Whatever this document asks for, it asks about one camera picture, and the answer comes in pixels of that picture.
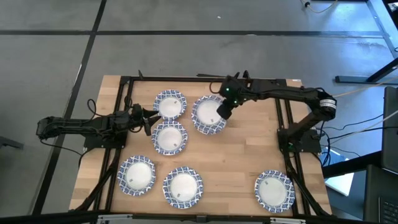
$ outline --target table leg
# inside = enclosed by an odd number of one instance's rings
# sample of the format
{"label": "table leg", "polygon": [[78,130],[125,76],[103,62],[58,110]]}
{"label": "table leg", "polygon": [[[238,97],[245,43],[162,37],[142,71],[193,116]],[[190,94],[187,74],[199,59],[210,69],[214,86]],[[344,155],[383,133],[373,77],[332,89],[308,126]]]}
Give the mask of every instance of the table leg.
{"label": "table leg", "polygon": [[0,136],[0,148],[2,146],[11,146],[18,149],[22,149],[24,147],[22,143]]}
{"label": "table leg", "polygon": [[332,164],[330,166],[322,167],[323,177],[330,178],[365,170],[366,166],[370,164],[380,167],[381,151],[370,153],[368,155],[357,157],[355,159],[350,159],[348,161]]}
{"label": "table leg", "polygon": [[[335,81],[337,83],[377,84],[379,82],[387,81],[389,78],[384,78],[384,77],[397,68],[398,68],[398,58],[394,59],[386,66],[382,67],[380,70],[378,70],[375,74],[371,75],[370,77],[353,77],[353,76],[338,75],[335,77]],[[394,80],[386,84],[398,85],[398,80]]]}

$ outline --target desk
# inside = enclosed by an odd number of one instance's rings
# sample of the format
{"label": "desk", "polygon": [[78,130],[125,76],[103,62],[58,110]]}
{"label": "desk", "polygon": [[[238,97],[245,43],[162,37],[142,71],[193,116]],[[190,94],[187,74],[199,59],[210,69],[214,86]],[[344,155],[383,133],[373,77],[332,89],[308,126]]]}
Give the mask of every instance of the desk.
{"label": "desk", "polygon": [[[113,112],[120,76],[104,76],[97,99],[97,113]],[[290,86],[301,86],[300,80],[287,80]],[[214,83],[213,89],[220,87]],[[158,93],[166,89],[181,91],[187,98],[187,110],[178,118],[188,131],[187,148],[176,156],[163,156],[143,131],[128,133],[127,143],[121,152],[119,164],[133,155],[143,155],[155,163],[156,182],[143,196],[132,197],[121,192],[118,182],[114,188],[111,212],[157,214],[205,214],[205,215],[271,215],[254,197],[254,182],[267,169],[285,172],[283,156],[279,151],[276,130],[279,127],[275,99],[247,102],[234,109],[232,117],[222,132],[214,136],[199,133],[191,121],[193,102],[203,95],[210,95],[205,82],[155,82],[135,81],[132,101],[149,110]],[[294,121],[308,114],[307,106],[291,102]],[[284,123],[288,124],[286,113]],[[76,208],[89,195],[98,182],[104,149],[93,149],[81,161],[70,208]],[[303,173],[307,188],[325,211],[331,213],[319,161],[311,154],[301,153]],[[203,178],[202,199],[192,208],[179,210],[170,206],[163,196],[162,181],[178,166],[194,168]],[[104,208],[108,186],[105,185],[100,208]],[[301,195],[296,186],[298,210],[302,212]],[[291,210],[279,215],[291,215]]]}

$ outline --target black cable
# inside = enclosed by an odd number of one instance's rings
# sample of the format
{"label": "black cable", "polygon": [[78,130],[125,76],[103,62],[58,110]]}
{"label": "black cable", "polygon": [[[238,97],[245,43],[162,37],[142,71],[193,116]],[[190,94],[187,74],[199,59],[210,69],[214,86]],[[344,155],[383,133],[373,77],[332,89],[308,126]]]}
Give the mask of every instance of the black cable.
{"label": "black cable", "polygon": [[322,135],[322,131],[323,131],[323,125],[325,124],[325,121],[322,121],[322,124],[321,124],[321,129],[320,129],[320,132],[321,132],[321,135]]}
{"label": "black cable", "polygon": [[328,141],[328,151],[327,151],[327,155],[326,155],[326,157],[325,157],[325,160],[322,162],[322,166],[324,166],[324,165],[326,165],[326,163],[329,161],[329,163],[328,164],[330,164],[330,161],[331,161],[331,157],[330,157],[330,137],[329,137],[329,135],[328,135],[328,133],[326,133],[326,131],[325,130],[323,130],[323,125],[325,124],[325,122],[322,122],[322,125],[321,125],[321,129],[320,129],[320,136],[322,137],[322,132],[323,133],[325,133],[325,135],[326,135],[326,137],[327,137],[327,141]]}
{"label": "black cable", "polygon": [[342,130],[344,130],[344,129],[345,129],[346,127],[348,127],[348,126],[356,125],[356,124],[362,124],[362,123],[365,123],[365,122],[368,122],[368,121],[372,121],[372,120],[374,120],[374,119],[380,118],[381,116],[383,116],[383,114],[380,114],[379,116],[377,116],[377,117],[375,117],[375,118],[372,118],[372,119],[367,119],[366,121],[361,121],[361,122],[353,123],[353,124],[347,124],[347,125],[344,125],[344,127],[341,128],[341,129],[339,129],[339,128],[334,128],[334,127],[324,127],[324,128],[325,128],[325,129],[326,129],[326,128],[331,128],[331,129],[335,129],[335,130],[338,130],[338,131],[342,131]]}
{"label": "black cable", "polygon": [[81,159],[83,158],[83,156],[84,156],[87,152],[89,152],[88,149],[80,156],[80,158],[79,158],[79,163],[78,163],[78,167],[80,167]]}
{"label": "black cable", "polygon": [[[124,104],[125,104],[125,105],[127,104],[126,100],[127,100],[127,96],[124,97]],[[91,109],[90,102],[93,102],[94,110]],[[93,116],[91,117],[91,119],[90,119],[89,121],[91,121],[91,120],[94,118],[95,115],[100,116],[100,117],[110,116],[110,115],[98,114],[98,113],[97,113],[97,105],[96,105],[96,103],[95,103],[95,101],[94,101],[93,99],[88,99],[88,100],[87,100],[87,107],[88,107],[88,110],[90,110],[90,111],[93,113]],[[129,100],[129,105],[127,105],[127,108],[128,108],[128,109],[127,109],[123,114],[113,115],[112,117],[117,118],[117,117],[120,117],[120,116],[122,116],[122,115],[125,115],[127,112],[129,112],[129,110],[132,108],[132,100],[131,100],[131,99]]]}
{"label": "black cable", "polygon": [[141,131],[141,129],[142,129],[142,126],[140,126],[137,131],[135,131],[135,130],[133,130],[131,128],[129,129],[129,131],[132,132],[132,133],[138,133],[139,131]]}
{"label": "black cable", "polygon": [[72,150],[72,149],[68,149],[68,148],[66,148],[66,147],[56,146],[56,145],[53,145],[53,144],[45,143],[45,142],[43,142],[43,139],[41,139],[40,142],[41,142],[42,144],[45,144],[46,146],[52,146],[52,147],[57,147],[57,148],[60,148],[60,149],[65,149],[65,150],[74,152],[74,153],[78,154],[79,156],[81,156],[81,154],[80,154],[79,152],[76,152],[76,151],[74,151],[74,150]]}
{"label": "black cable", "polygon": [[211,93],[214,93],[214,94],[218,94],[220,91],[214,92],[214,91],[211,89],[211,85],[212,85],[213,83],[214,83],[214,81],[211,82],[210,85],[209,85],[210,92],[211,92]]}
{"label": "black cable", "polygon": [[340,150],[340,151],[342,151],[342,152],[347,152],[347,153],[352,153],[352,154],[355,154],[355,155],[357,155],[358,157],[361,157],[358,153],[356,153],[356,152],[352,152],[352,151],[346,151],[346,150],[342,150],[342,149],[340,149],[340,148],[337,148],[337,147],[335,147],[335,146],[330,146],[332,149],[337,149],[337,150]]}
{"label": "black cable", "polygon": [[[367,130],[361,131],[361,132],[359,132],[359,133],[363,133],[363,132],[366,132],[366,131],[374,131],[374,130],[378,130],[378,129],[390,129],[390,128],[398,128],[398,126],[372,128],[372,129],[367,129]],[[356,132],[356,131],[353,131],[353,132],[351,132],[351,133],[343,134],[343,135],[337,136],[337,137],[332,137],[332,138],[330,138],[330,139],[341,138],[341,137],[344,137],[344,136],[353,134],[353,133],[355,133],[355,132]]]}

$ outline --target plate center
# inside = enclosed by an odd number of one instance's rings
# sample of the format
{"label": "plate center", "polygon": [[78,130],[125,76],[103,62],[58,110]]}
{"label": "plate center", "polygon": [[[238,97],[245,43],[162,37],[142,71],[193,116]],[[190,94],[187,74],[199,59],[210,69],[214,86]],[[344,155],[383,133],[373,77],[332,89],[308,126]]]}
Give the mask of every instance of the plate center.
{"label": "plate center", "polygon": [[180,114],[182,109],[181,102],[176,97],[164,98],[159,103],[159,111],[163,116],[174,117]]}
{"label": "plate center", "polygon": [[202,123],[212,125],[217,123],[221,117],[217,113],[217,108],[220,106],[218,102],[213,100],[206,100],[199,104],[197,115]]}
{"label": "plate center", "polygon": [[182,135],[177,128],[166,127],[160,130],[157,137],[157,142],[162,149],[166,151],[172,151],[180,147]]}
{"label": "plate center", "polygon": [[287,196],[285,185],[275,177],[265,178],[259,191],[262,200],[270,206],[282,204]]}
{"label": "plate center", "polygon": [[195,197],[198,184],[189,174],[176,175],[171,183],[170,191],[173,197],[181,202],[186,202]]}
{"label": "plate center", "polygon": [[134,190],[140,190],[149,185],[152,171],[148,164],[137,162],[131,165],[126,172],[126,182]]}

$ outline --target cable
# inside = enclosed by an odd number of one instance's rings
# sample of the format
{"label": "cable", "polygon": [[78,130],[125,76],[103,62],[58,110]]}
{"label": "cable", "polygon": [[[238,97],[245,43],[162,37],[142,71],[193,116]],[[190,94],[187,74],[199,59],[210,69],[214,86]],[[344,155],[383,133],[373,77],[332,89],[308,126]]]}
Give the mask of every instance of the cable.
{"label": "cable", "polygon": [[[127,99],[128,99],[127,96],[125,96],[125,97],[124,97],[124,104],[125,104],[125,105],[127,104],[127,102],[126,102]],[[93,102],[94,110],[91,109],[90,102]],[[91,119],[90,119],[89,121],[91,121],[91,120],[94,118],[94,115],[97,115],[97,116],[100,116],[100,117],[109,116],[109,115],[102,115],[102,114],[98,114],[98,113],[97,113],[97,105],[96,105],[96,103],[95,103],[95,101],[94,101],[93,99],[88,99],[88,100],[87,100],[87,107],[88,107],[88,110],[90,110],[90,112],[93,113],[93,117],[91,117]],[[127,105],[127,110],[126,110],[123,114],[114,115],[114,116],[112,116],[112,117],[117,118],[117,117],[120,117],[120,116],[122,116],[122,115],[125,115],[127,112],[129,112],[129,110],[130,110],[131,108],[132,108],[132,100],[130,99],[130,100],[129,100],[129,105]]]}
{"label": "cable", "polygon": [[375,117],[375,118],[372,118],[372,119],[367,119],[366,121],[361,121],[361,122],[353,123],[353,124],[347,124],[347,125],[345,125],[343,128],[341,128],[341,129],[339,129],[339,128],[334,128],[334,127],[324,127],[324,129],[326,129],[326,128],[331,128],[331,129],[334,129],[334,130],[337,130],[337,131],[342,131],[342,130],[344,130],[344,129],[345,129],[346,127],[348,127],[348,126],[356,125],[356,124],[362,124],[362,123],[365,123],[365,122],[368,122],[368,121],[372,121],[372,120],[374,120],[374,119],[380,118],[381,116],[383,116],[383,114],[380,114],[379,116],[377,116],[377,117]]}
{"label": "cable", "polygon": [[342,140],[342,139],[344,139],[344,138],[347,138],[348,136],[351,136],[351,135],[354,135],[354,134],[357,134],[357,133],[361,133],[361,132],[365,132],[365,131],[367,131],[367,130],[373,128],[373,127],[375,127],[376,125],[378,125],[378,124],[380,124],[380,123],[382,123],[382,122],[384,122],[384,121],[387,121],[389,118],[391,118],[392,116],[394,116],[394,115],[397,114],[397,113],[398,113],[398,110],[396,110],[395,112],[393,112],[392,114],[390,114],[389,116],[387,116],[386,118],[384,118],[383,120],[377,122],[376,124],[370,125],[369,127],[364,128],[364,129],[362,129],[362,130],[360,130],[360,131],[356,131],[356,132],[353,132],[353,133],[344,134],[344,135],[338,136],[338,137],[333,137],[333,138],[331,138],[331,139],[336,139],[336,138],[339,138],[339,139],[337,139],[336,141],[332,142],[332,144],[334,144],[334,143],[336,143],[336,142],[338,142],[338,141],[340,141],[340,140]]}
{"label": "cable", "polygon": [[330,164],[330,137],[329,137],[328,133],[326,133],[325,130],[322,130],[322,131],[320,132],[320,137],[322,137],[322,132],[325,133],[325,136],[327,137],[326,140],[328,141],[328,147],[327,147],[328,151],[325,152],[325,153],[327,153],[327,155],[326,155],[326,157],[325,157],[325,160],[322,162],[322,166],[324,166],[324,165],[326,165],[326,163],[328,162],[328,159],[329,159],[329,164]]}
{"label": "cable", "polygon": [[321,129],[320,129],[321,134],[322,134],[322,130],[323,130],[323,125],[324,125],[324,124],[325,124],[325,121],[322,121]]}
{"label": "cable", "polygon": [[329,7],[327,7],[327,8],[324,9],[324,10],[321,10],[321,11],[316,11],[316,10],[314,10],[314,9],[311,7],[310,2],[306,2],[306,1],[304,1],[304,0],[301,0],[301,3],[302,3],[305,7],[309,8],[309,9],[310,9],[312,12],[314,12],[314,13],[323,13],[323,12],[325,12],[326,10],[330,9],[332,6],[334,6],[334,5],[337,3],[337,0],[334,1]]}
{"label": "cable", "polygon": [[218,94],[220,91],[215,92],[215,91],[211,90],[211,85],[212,85],[213,83],[214,83],[214,81],[210,83],[210,86],[209,86],[210,92],[211,92],[211,93],[214,93],[214,94]]}
{"label": "cable", "polygon": [[352,133],[343,134],[341,136],[333,137],[333,138],[330,138],[330,139],[342,138],[342,137],[346,137],[346,136],[349,136],[350,134],[355,134],[355,133],[363,133],[363,132],[367,132],[367,131],[374,131],[374,130],[379,130],[379,129],[391,129],[391,128],[398,128],[398,126],[371,128],[371,129],[367,129],[367,130],[360,131],[360,132],[352,132]]}
{"label": "cable", "polygon": [[90,152],[90,150],[87,149],[87,150],[80,156],[80,158],[79,158],[79,163],[78,163],[78,167],[80,167],[81,159],[83,158],[83,156],[84,156],[87,152]]}
{"label": "cable", "polygon": [[65,147],[62,147],[62,146],[56,146],[56,145],[53,145],[53,144],[45,143],[45,142],[43,142],[43,139],[41,139],[40,142],[41,142],[42,144],[45,144],[46,146],[52,146],[52,147],[57,147],[57,148],[60,148],[60,149],[65,149],[65,150],[74,152],[74,153],[78,154],[79,156],[82,156],[79,152],[76,152],[76,151],[74,151],[74,150],[72,150],[72,149],[68,149],[68,148],[65,148]]}
{"label": "cable", "polygon": [[368,87],[360,88],[360,89],[357,89],[357,90],[349,91],[349,92],[346,92],[346,93],[342,93],[342,94],[339,94],[339,95],[334,95],[333,97],[334,97],[334,98],[336,98],[336,97],[341,97],[341,96],[349,95],[349,94],[352,94],[352,93],[356,93],[357,91],[367,90],[368,88],[372,88],[372,87],[376,87],[376,86],[379,86],[379,85],[383,85],[383,84],[385,84],[385,83],[387,83],[387,82],[391,82],[391,81],[393,81],[393,80],[396,80],[397,78],[398,78],[398,77],[391,78],[391,79],[389,79],[389,80],[387,80],[387,81],[380,82],[380,83],[378,83],[378,84],[376,84],[376,85],[373,85],[373,86],[368,86]]}
{"label": "cable", "polygon": [[137,131],[135,131],[135,130],[133,130],[131,128],[129,129],[129,131],[132,132],[132,133],[138,133],[139,131],[141,131],[141,129],[142,129],[142,126],[140,126]]}
{"label": "cable", "polygon": [[342,152],[347,152],[347,153],[352,153],[352,154],[356,154],[358,157],[361,157],[358,153],[356,153],[356,152],[352,152],[352,151],[346,151],[346,150],[342,150],[342,149],[339,149],[339,148],[337,148],[337,147],[335,147],[335,146],[330,146],[332,149],[337,149],[337,150],[340,150],[340,151],[342,151]]}

